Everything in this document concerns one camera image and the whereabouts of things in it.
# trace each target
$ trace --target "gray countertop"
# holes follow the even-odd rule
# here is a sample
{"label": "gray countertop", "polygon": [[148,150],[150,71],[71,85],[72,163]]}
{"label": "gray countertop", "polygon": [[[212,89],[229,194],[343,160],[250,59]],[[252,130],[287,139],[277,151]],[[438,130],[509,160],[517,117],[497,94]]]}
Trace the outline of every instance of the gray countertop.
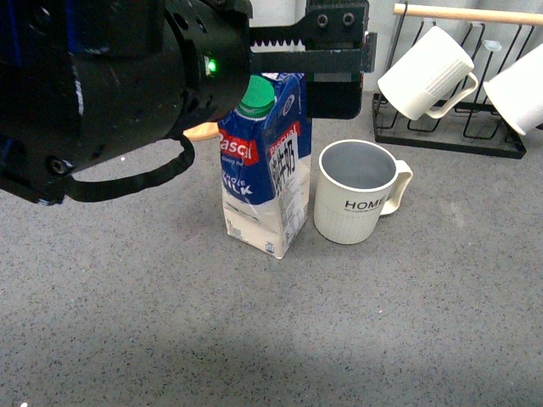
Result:
{"label": "gray countertop", "polygon": [[[328,143],[372,140],[365,99],[314,121],[313,187]],[[398,212],[354,246],[311,214],[283,260],[227,236],[216,139],[113,202],[0,192],[0,405],[543,405],[543,133],[524,140],[522,160],[385,146],[415,173]]]}

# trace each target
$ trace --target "mug handle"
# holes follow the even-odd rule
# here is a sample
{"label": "mug handle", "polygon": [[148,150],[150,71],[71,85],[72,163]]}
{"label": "mug handle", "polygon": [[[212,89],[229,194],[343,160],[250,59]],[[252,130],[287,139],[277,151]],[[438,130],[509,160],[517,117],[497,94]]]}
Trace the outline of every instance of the mug handle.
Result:
{"label": "mug handle", "polygon": [[426,114],[430,116],[432,119],[441,119],[443,116],[445,116],[449,112],[449,110],[454,108],[458,102],[460,102],[462,99],[464,99],[465,97],[475,92],[477,88],[479,87],[479,79],[477,79],[477,76],[475,76],[473,72],[470,72],[469,74],[467,74],[467,76],[469,76],[471,80],[473,81],[472,86],[467,87],[466,89],[458,93],[455,97],[453,97],[447,103],[445,103],[441,109],[428,110]]}
{"label": "mug handle", "polygon": [[396,166],[398,167],[398,179],[392,187],[389,199],[383,206],[381,215],[393,214],[400,207],[401,197],[404,196],[407,185],[413,178],[413,171],[405,161],[396,161]]}

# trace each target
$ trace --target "green bottle cap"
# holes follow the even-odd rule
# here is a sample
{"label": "green bottle cap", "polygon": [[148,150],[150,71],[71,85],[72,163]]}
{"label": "green bottle cap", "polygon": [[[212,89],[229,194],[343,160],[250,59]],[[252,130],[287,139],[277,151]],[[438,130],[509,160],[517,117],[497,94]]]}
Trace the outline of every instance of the green bottle cap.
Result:
{"label": "green bottle cap", "polygon": [[252,119],[266,117],[275,104],[275,91],[266,79],[252,75],[249,88],[238,106],[239,112]]}

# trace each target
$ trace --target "screw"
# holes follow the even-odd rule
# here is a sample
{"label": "screw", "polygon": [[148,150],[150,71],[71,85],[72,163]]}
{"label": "screw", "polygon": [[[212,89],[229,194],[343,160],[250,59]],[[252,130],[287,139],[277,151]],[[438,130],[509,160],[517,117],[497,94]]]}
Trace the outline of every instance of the screw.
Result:
{"label": "screw", "polygon": [[51,14],[44,7],[36,7],[32,16],[38,28],[44,29],[51,24]]}
{"label": "screw", "polygon": [[328,16],[321,14],[316,18],[316,23],[319,27],[324,28],[328,25]]}
{"label": "screw", "polygon": [[63,159],[51,159],[49,166],[51,167],[51,170],[53,170],[54,173],[59,174],[61,176],[67,174],[68,172],[70,172],[72,168],[74,168],[72,164],[70,164],[68,161],[65,161]]}
{"label": "screw", "polygon": [[345,27],[351,27],[355,23],[355,16],[352,13],[346,13],[343,16],[343,24]]}

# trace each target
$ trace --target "green led light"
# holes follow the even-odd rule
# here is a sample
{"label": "green led light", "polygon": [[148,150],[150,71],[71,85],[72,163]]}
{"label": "green led light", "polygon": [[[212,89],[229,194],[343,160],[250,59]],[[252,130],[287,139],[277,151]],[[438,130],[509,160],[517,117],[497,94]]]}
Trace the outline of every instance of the green led light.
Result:
{"label": "green led light", "polygon": [[217,62],[214,59],[210,59],[210,62],[207,64],[207,67],[209,68],[210,72],[216,72]]}

